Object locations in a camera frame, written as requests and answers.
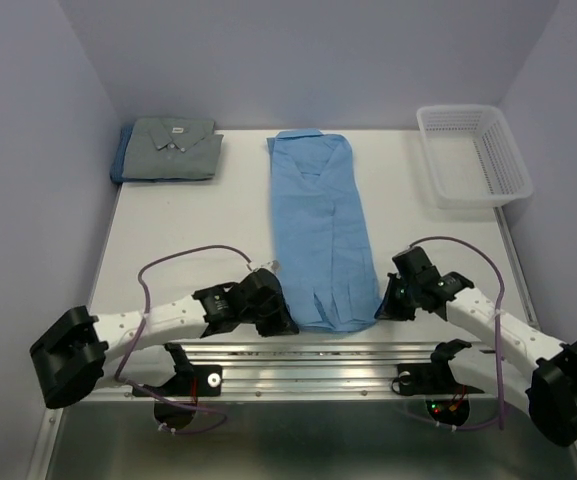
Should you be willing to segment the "light blue long sleeve shirt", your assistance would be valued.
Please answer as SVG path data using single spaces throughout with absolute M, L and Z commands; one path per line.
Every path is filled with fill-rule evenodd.
M 375 325 L 379 285 L 347 139 L 316 129 L 267 141 L 280 283 L 299 328 L 335 334 Z

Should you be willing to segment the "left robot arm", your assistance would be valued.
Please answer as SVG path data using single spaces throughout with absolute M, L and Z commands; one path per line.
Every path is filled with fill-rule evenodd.
M 45 406 L 69 407 L 99 388 L 122 383 L 127 355 L 180 340 L 252 325 L 263 338 L 299 333 L 277 276 L 266 268 L 240 282 L 197 290 L 179 300 L 118 314 L 67 310 L 30 347 Z

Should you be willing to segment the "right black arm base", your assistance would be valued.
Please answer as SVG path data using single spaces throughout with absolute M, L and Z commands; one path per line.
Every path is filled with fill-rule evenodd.
M 396 377 L 391 389 L 402 396 L 483 394 L 470 385 L 462 385 L 455 380 L 447 366 L 435 363 L 400 363 L 396 365 Z

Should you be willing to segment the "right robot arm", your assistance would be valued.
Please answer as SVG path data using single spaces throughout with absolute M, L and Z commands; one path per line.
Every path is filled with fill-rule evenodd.
M 392 259 L 379 320 L 412 321 L 418 311 L 435 315 L 483 343 L 454 339 L 439 343 L 428 360 L 403 363 L 391 383 L 401 396 L 449 395 L 443 404 L 428 402 L 438 426 L 462 430 L 470 393 L 496 396 L 526 414 L 551 443 L 577 441 L 577 341 L 566 343 L 542 333 L 502 310 L 457 272 L 440 274 L 423 248 L 412 246 Z

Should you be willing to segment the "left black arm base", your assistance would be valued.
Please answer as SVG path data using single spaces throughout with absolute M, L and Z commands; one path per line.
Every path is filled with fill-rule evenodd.
M 218 364 L 194 365 L 192 373 L 176 373 L 162 386 L 145 385 L 146 392 L 135 387 L 131 393 L 147 397 L 149 392 L 162 397 L 219 397 L 222 391 L 223 368 Z

